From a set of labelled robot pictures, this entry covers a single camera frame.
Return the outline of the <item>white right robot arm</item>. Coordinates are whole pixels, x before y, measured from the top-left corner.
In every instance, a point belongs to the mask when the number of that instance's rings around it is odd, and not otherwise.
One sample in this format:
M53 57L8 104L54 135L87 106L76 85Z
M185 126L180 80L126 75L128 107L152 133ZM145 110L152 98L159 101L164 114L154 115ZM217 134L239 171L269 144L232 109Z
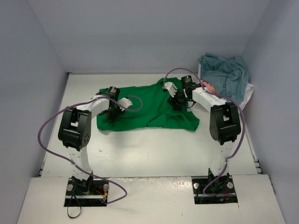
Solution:
M188 102L192 102L200 104L209 112L209 132L219 146L209 168L213 177L207 180L206 185L211 192L218 192L224 185L220 176L228 173L227 157L232 154L232 148L241 133L238 108L234 103L209 93L206 87L194 83L191 76L182 77L181 84L182 90L173 82L164 82L163 91L169 93L167 102L176 111L182 111Z

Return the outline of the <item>green t shirt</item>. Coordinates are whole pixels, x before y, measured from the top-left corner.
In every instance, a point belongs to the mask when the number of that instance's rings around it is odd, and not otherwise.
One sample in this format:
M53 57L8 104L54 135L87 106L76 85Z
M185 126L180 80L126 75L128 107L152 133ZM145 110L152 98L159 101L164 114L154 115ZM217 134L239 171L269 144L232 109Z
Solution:
M142 109L137 112L125 111L114 121L108 121L105 115L99 115L97 116L97 128L100 131L114 132L146 127L196 131L199 119L187 108L182 111L173 110L167 102L169 93L163 92L163 81L164 79L161 78L152 85L120 88L119 98L137 96L139 99L130 99L133 103L131 109L138 109L140 100L143 102Z

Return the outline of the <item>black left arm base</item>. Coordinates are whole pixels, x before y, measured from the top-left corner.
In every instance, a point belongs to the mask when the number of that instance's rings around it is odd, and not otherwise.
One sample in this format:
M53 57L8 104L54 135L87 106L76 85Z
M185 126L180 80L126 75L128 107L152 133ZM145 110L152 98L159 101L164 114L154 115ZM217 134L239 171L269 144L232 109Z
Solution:
M93 180L93 186L88 193L83 192L79 186L69 179L66 192L64 207L106 207L109 191L109 183L100 179Z

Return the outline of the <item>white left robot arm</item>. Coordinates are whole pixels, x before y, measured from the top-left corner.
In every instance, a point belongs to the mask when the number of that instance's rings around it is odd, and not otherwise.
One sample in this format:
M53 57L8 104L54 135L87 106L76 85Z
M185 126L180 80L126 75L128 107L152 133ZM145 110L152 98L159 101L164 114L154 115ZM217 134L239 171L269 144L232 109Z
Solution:
M98 115L104 115L108 121L114 121L123 115L125 109L133 103L127 97L119 99L119 95L120 89L112 86L106 93L96 93L87 104L74 106L63 112L58 139L67 148L74 166L81 168L73 168L71 179L83 196L90 195L93 191L93 171L87 154L92 120Z

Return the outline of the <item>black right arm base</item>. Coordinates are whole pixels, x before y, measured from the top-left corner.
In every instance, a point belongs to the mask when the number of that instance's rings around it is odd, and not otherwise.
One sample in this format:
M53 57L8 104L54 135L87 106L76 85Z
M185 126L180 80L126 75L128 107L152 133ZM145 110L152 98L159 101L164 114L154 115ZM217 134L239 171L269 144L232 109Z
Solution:
M193 177L192 189L195 204L238 203L232 176L222 176L205 191L204 188L213 180L209 177Z

